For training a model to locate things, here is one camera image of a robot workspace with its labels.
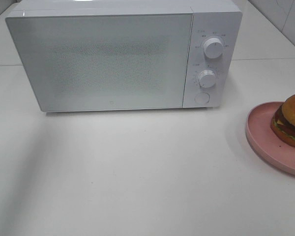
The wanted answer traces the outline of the round white door button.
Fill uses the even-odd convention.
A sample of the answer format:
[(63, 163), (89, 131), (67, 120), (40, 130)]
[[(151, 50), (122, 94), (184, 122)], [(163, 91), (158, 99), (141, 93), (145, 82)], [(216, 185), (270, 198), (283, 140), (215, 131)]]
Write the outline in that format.
[(195, 102), (198, 104), (206, 104), (210, 100), (210, 95), (206, 92), (200, 92), (195, 96)]

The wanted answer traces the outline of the white timer knob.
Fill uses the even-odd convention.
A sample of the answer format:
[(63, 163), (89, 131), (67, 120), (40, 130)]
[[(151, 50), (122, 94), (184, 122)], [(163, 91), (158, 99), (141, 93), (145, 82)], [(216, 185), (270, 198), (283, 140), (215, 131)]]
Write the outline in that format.
[(210, 88), (215, 85), (217, 76), (212, 70), (204, 70), (198, 75), (200, 87)]

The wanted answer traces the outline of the white microwave door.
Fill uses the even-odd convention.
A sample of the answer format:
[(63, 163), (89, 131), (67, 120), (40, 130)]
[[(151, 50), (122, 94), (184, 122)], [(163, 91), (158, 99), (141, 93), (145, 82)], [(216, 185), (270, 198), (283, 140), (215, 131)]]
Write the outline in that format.
[(44, 112), (180, 108), (191, 14), (9, 17)]

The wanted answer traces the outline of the burger with lettuce and cheese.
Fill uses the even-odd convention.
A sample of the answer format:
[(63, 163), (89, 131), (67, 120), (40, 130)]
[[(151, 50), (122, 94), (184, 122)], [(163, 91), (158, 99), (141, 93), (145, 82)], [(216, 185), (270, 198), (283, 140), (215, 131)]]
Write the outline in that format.
[(270, 127), (280, 140), (295, 147), (295, 94), (276, 110)]

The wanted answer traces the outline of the pink round plate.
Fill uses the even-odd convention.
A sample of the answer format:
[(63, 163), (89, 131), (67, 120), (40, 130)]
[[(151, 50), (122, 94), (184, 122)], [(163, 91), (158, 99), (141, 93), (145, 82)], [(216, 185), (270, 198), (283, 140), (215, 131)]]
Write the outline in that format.
[(270, 128), (276, 110), (282, 102), (267, 102), (255, 106), (246, 119), (246, 138), (254, 152), (275, 168), (295, 176), (295, 147), (279, 139)]

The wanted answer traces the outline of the upper white power knob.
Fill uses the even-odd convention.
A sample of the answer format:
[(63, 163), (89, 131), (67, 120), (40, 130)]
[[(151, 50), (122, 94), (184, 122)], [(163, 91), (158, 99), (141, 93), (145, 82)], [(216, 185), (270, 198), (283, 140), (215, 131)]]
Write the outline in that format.
[(215, 59), (222, 55), (224, 44), (217, 36), (207, 39), (203, 43), (204, 54), (209, 59)]

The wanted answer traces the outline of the white microwave oven body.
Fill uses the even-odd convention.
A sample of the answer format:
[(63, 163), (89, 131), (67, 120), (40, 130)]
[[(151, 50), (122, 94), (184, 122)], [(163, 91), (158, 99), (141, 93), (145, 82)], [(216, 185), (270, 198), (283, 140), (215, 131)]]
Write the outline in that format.
[[(230, 0), (23, 0), (6, 19), (169, 14), (192, 15), (183, 105), (176, 109), (220, 106), (242, 19), (241, 10)], [(203, 43), (214, 36), (223, 42), (223, 53), (209, 59)], [(203, 88), (198, 75), (207, 69), (214, 71), (217, 79), (214, 86)], [(200, 92), (210, 95), (208, 103), (195, 102)]]

